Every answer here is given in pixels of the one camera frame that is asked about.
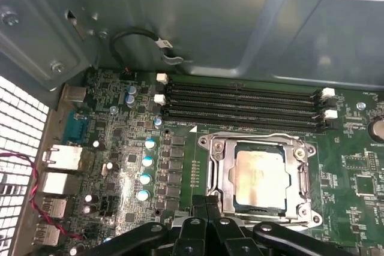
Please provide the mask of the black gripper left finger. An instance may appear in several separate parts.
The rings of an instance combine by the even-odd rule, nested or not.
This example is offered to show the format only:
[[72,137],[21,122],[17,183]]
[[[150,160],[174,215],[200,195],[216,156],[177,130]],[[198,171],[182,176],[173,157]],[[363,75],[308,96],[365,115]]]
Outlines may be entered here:
[[194,195],[191,216],[168,228],[149,222],[103,244],[104,255],[204,255],[208,226],[207,196]]

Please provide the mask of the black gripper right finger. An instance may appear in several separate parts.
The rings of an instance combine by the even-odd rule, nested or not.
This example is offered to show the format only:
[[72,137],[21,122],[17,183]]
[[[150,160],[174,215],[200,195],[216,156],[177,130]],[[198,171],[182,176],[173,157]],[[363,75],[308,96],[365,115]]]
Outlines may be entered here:
[[251,232],[222,216],[218,197],[207,197],[207,216],[226,255],[352,255],[333,244],[290,230],[273,222],[256,224]]

